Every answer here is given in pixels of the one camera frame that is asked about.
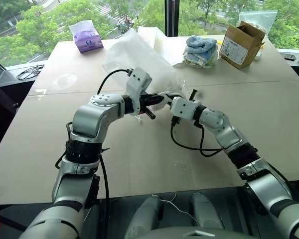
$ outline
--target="glass window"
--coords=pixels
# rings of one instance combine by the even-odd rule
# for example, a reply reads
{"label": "glass window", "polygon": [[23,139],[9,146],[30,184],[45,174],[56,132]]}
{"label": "glass window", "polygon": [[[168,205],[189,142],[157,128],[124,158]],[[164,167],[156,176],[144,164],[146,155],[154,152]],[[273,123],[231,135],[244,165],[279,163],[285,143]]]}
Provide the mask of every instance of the glass window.
{"label": "glass window", "polygon": [[238,24],[240,12],[262,10],[278,10],[269,40],[299,49],[299,0],[180,0],[178,35],[224,34],[228,24]]}
{"label": "glass window", "polygon": [[139,25],[164,30],[164,1],[0,1],[0,63],[7,67],[46,60],[59,41],[72,40],[69,25],[90,19],[102,39]]}

